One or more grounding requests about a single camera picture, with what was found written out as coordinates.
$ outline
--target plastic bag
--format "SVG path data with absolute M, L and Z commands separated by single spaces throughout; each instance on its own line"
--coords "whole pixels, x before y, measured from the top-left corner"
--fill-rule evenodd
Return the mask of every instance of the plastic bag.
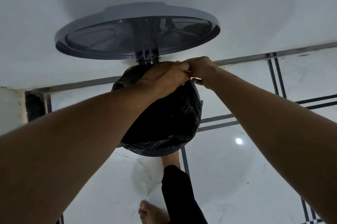
M 112 90 L 137 83 L 153 65 L 138 65 L 126 70 Z M 152 103 L 124 135 L 124 148 L 147 157 L 160 157 L 181 149 L 196 135 L 203 102 L 192 81 L 170 95 Z

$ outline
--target foot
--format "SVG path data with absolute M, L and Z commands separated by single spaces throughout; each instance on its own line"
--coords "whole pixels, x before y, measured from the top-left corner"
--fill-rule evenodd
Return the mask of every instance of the foot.
M 161 157 L 161 161 L 163 163 L 164 168 L 169 165 L 175 165 L 180 169 L 179 151 L 176 151 L 176 152 L 173 152 L 172 154 Z
M 143 200 L 138 210 L 142 224 L 168 224 L 170 218 L 162 209 Z

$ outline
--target trash can lid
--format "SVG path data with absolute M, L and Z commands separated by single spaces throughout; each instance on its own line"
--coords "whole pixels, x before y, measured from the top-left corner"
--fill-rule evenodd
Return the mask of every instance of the trash can lid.
M 58 51 L 99 60 L 134 59 L 140 49 L 159 55 L 202 45 L 220 33 L 219 21 L 197 9 L 140 2 L 107 7 L 75 20 L 55 35 Z

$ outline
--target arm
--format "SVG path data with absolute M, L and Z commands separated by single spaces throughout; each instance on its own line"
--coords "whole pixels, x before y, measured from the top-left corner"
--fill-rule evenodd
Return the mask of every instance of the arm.
M 0 223 L 55 223 L 137 117 L 190 77 L 155 65 L 133 87 L 99 95 L 0 137 Z
M 335 222 L 337 124 L 215 66 L 187 60 L 197 84 L 213 90 L 280 175 L 327 223 Z M 318 170 L 318 175 L 311 170 Z

